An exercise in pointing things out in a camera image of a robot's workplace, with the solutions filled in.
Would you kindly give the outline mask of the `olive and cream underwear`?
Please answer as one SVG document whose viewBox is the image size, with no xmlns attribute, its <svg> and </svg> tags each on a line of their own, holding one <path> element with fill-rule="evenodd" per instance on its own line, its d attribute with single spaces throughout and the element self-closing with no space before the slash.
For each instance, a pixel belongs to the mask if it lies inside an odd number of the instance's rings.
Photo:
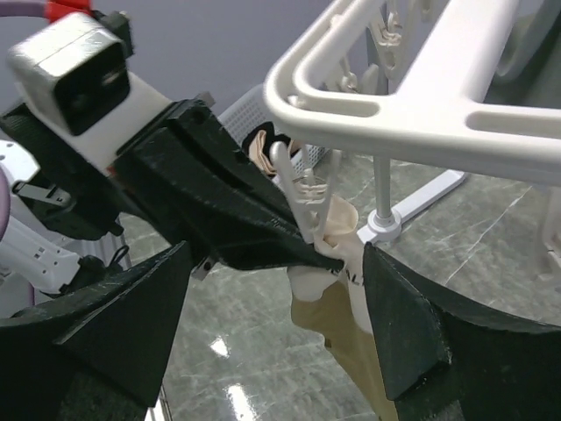
<svg viewBox="0 0 561 421">
<path fill-rule="evenodd" d="M 302 329 L 319 333 L 324 346 L 350 376 L 379 420 L 398 418 L 387 399 L 366 305 L 364 244 L 357 234 L 359 213 L 343 198 L 331 198 L 323 242 L 316 247 L 341 257 L 340 271 L 291 267 L 291 318 Z"/>
</svg>

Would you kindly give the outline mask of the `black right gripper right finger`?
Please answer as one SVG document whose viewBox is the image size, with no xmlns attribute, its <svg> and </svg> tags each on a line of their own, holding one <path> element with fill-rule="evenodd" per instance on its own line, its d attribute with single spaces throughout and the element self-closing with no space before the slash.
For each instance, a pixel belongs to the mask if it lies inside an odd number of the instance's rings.
<svg viewBox="0 0 561 421">
<path fill-rule="evenodd" d="M 364 286 L 400 420 L 558 420 L 560 328 L 493 309 L 371 243 Z"/>
</svg>

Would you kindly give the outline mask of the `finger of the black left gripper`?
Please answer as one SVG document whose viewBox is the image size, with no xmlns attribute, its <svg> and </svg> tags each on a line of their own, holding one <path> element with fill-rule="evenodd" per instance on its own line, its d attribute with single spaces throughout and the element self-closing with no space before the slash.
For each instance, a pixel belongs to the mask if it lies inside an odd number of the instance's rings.
<svg viewBox="0 0 561 421">
<path fill-rule="evenodd" d="M 342 260 L 304 241 L 279 189 L 208 188 L 205 193 L 205 245 L 213 260 L 237 270 L 343 267 Z"/>
</svg>

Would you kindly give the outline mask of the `white hanger clip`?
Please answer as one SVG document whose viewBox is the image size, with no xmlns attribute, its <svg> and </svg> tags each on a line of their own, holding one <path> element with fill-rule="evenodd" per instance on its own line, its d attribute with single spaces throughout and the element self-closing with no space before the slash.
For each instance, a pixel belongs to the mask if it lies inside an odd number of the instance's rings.
<svg viewBox="0 0 561 421">
<path fill-rule="evenodd" d="M 308 244 L 322 240 L 342 152 L 334 150 L 331 153 L 326 179 L 315 175 L 306 145 L 301 149 L 303 170 L 300 175 L 296 174 L 284 143 L 275 142 L 271 146 L 270 157 L 303 240 Z"/>
</svg>

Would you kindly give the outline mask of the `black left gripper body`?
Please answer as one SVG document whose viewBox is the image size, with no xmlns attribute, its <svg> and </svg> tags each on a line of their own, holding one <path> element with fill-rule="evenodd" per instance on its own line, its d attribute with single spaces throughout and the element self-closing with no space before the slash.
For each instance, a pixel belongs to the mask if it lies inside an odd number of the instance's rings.
<svg viewBox="0 0 561 421">
<path fill-rule="evenodd" d="M 118 149 L 107 175 L 22 103 L 1 116 L 1 127 L 66 192 L 105 194 L 103 203 L 144 218 L 168 241 L 205 241 L 208 188 L 276 188 L 200 100 L 168 106 Z"/>
</svg>

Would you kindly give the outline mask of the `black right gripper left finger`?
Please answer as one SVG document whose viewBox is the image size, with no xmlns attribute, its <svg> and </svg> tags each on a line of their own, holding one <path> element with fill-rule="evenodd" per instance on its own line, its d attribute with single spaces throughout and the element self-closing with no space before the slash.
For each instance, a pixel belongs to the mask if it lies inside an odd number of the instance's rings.
<svg viewBox="0 0 561 421">
<path fill-rule="evenodd" d="M 186 242 L 1 321 L 3 420 L 142 420 L 193 267 Z"/>
</svg>

